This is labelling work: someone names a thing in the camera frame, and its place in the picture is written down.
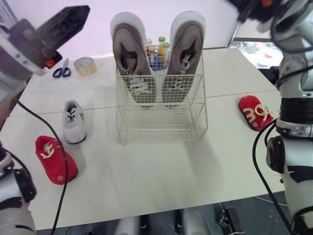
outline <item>bottle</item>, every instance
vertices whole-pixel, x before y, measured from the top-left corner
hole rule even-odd
[[[159,58],[162,58],[163,56],[163,47],[162,44],[165,42],[165,37],[159,37],[158,38],[158,56]]]
[[[163,61],[163,66],[166,67],[168,64],[168,52],[169,52],[170,44],[163,43],[162,47],[163,47],[162,61]]]
[[[148,51],[150,65],[153,67],[155,63],[156,47],[148,47]]]

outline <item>sneaker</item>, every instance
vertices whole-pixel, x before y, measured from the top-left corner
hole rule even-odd
[[[48,136],[39,136],[36,140],[36,155],[41,161],[50,181],[56,185],[65,183],[65,162],[61,147],[56,139]],[[66,153],[68,165],[68,182],[78,173],[73,158]]]
[[[205,18],[196,11],[186,11],[174,19],[171,27],[170,61],[167,75],[195,74],[202,54]],[[166,77],[162,86],[163,102],[182,102],[194,77]]]
[[[62,122],[66,142],[75,144],[86,138],[83,109],[75,100],[65,103]]]
[[[261,131],[274,119],[268,108],[253,95],[242,97],[239,101],[239,109],[248,126],[254,131]]]
[[[128,91],[137,103],[154,103],[157,92],[146,49],[146,33],[140,18],[131,12],[113,17],[110,26],[116,66],[124,78]]]

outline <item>table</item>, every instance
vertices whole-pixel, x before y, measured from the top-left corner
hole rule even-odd
[[[279,109],[277,91],[251,94],[258,96],[271,111]],[[242,96],[244,94],[208,97],[209,129],[203,139],[195,143],[122,146],[115,129],[115,107],[85,110],[86,140],[78,145],[64,142],[66,151],[77,162],[79,173],[68,184],[58,227],[266,193],[251,156],[257,132],[248,128],[238,110]],[[61,137],[62,113],[41,116]],[[39,135],[52,134],[30,115],[9,117],[0,132],[3,146],[26,164],[34,179],[38,195],[29,209],[38,230],[52,227],[63,188],[48,180],[35,155],[35,140]],[[273,191],[283,190],[279,174],[267,167],[265,157],[266,149],[261,141],[257,147],[260,169]]]
[[[84,109],[114,107],[115,61],[113,57],[96,59],[98,72],[91,77],[78,75],[70,61],[72,76],[55,80],[52,73],[60,62],[44,77],[33,76],[20,101],[37,114],[62,112],[64,103],[76,100]],[[276,88],[241,54],[238,49],[203,51],[206,97],[275,91]],[[11,116],[27,114],[16,106]]]

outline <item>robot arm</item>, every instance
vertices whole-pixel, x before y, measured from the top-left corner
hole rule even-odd
[[[84,26],[88,6],[66,7],[37,30],[19,21],[0,35],[0,107],[26,85],[32,74],[43,75],[62,59],[56,51]],[[14,169],[13,159],[23,168]],[[35,225],[28,205],[36,195],[30,173],[0,143],[0,234],[33,235]]]
[[[284,59],[276,83],[280,134],[268,141],[268,166],[281,174],[295,234],[313,234],[313,1],[229,0],[238,20],[261,22]]]

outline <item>red shoe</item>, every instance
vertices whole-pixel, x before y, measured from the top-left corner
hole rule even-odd
[[[268,108],[262,105],[255,96],[246,95],[242,97],[239,101],[239,109],[249,127],[254,131],[261,131],[267,124],[273,121]]]
[[[45,173],[51,182],[56,185],[65,183],[65,162],[61,147],[56,139],[48,136],[39,136],[36,140],[36,155],[44,166]],[[77,166],[73,158],[67,155],[68,182],[77,175]]]

